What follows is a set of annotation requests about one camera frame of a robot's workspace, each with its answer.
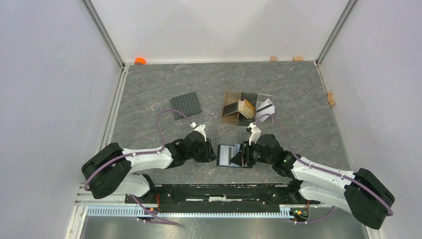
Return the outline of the orange card stack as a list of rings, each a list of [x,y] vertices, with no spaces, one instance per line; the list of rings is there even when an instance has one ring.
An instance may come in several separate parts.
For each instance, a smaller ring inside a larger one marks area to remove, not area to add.
[[[246,119],[255,118],[255,107],[247,100],[239,100],[238,112]]]

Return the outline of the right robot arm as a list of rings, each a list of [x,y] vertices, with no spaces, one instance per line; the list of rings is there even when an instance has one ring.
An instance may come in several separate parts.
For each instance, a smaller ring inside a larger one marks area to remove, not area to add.
[[[230,162],[246,168],[270,164],[277,174],[291,179],[293,186],[287,190],[291,202],[318,201],[341,208],[375,230],[393,215],[394,195],[370,170],[353,172],[312,162],[283,149],[272,134],[240,143]]]

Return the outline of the black card holder wallet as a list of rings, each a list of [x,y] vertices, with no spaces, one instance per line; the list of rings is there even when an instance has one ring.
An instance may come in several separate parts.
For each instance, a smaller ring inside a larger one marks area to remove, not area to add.
[[[252,149],[248,142],[218,146],[217,166],[252,168]]]

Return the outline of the amber and black organizer box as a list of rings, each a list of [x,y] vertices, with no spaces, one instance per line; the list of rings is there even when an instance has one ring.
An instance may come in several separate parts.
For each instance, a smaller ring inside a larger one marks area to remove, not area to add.
[[[248,126],[256,120],[258,94],[225,91],[221,122],[223,124]]]

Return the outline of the black credit card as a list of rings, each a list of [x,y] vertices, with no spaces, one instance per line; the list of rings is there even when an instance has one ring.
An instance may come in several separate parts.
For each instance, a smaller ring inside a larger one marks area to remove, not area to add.
[[[223,110],[222,110],[222,115],[226,116],[226,115],[237,113],[238,112],[238,104],[239,104],[239,101],[224,106]]]

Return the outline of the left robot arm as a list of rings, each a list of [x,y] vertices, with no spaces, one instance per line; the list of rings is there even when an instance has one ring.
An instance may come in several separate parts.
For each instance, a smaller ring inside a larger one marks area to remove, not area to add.
[[[95,199],[118,193],[150,203],[158,190],[144,171],[175,168],[188,160],[199,163],[216,160],[211,140],[203,131],[193,130],[185,138],[153,149],[133,150],[111,143],[82,166],[84,189]]]

